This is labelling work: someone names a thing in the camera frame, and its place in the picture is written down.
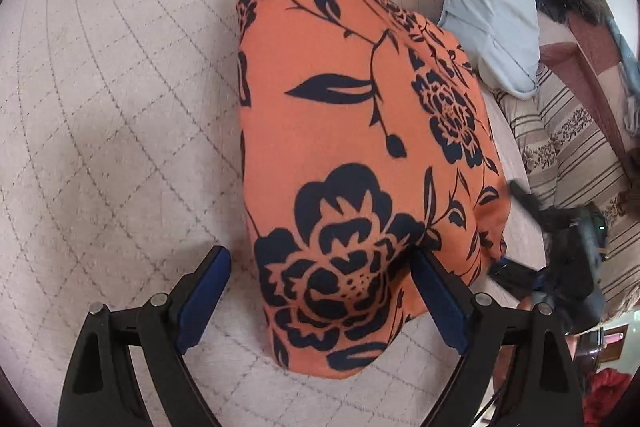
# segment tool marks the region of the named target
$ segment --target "black cable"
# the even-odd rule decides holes
[[[502,393],[502,390],[504,389],[504,384],[502,384],[500,386],[500,389],[498,389],[498,391],[496,391],[494,393],[494,395],[489,399],[489,401],[486,403],[486,405],[484,407],[482,407],[482,410],[478,413],[478,415],[476,415],[476,417],[473,419],[473,421],[471,422],[471,425],[474,425],[481,417],[482,415],[486,412],[487,409],[489,409],[489,407],[491,407],[491,405],[496,401],[496,399],[500,396],[500,393]]]

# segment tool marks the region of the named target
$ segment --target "striped fabric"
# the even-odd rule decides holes
[[[545,206],[593,201],[609,226],[609,260],[600,286],[607,299],[603,320],[628,311],[640,298],[640,223],[618,213],[628,189],[619,159],[590,114],[546,66],[538,69],[538,95],[496,96],[527,167],[531,191]]]

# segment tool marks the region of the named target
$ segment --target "metal screw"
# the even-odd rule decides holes
[[[554,312],[554,309],[546,302],[540,302],[540,304],[537,305],[537,308],[543,315],[551,315]]]
[[[169,296],[166,293],[156,293],[151,297],[152,306],[164,306],[169,300]]]
[[[103,308],[104,304],[102,304],[101,302],[94,302],[89,306],[89,313],[91,313],[92,315],[97,315],[102,311]]]
[[[494,302],[494,299],[488,293],[476,293],[474,298],[476,299],[476,302],[481,306],[489,306],[492,302]]]

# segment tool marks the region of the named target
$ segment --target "orange pillowcase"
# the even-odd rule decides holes
[[[345,378],[426,311],[407,247],[466,283],[510,211],[478,78],[390,0],[238,0],[244,199],[274,355]]]

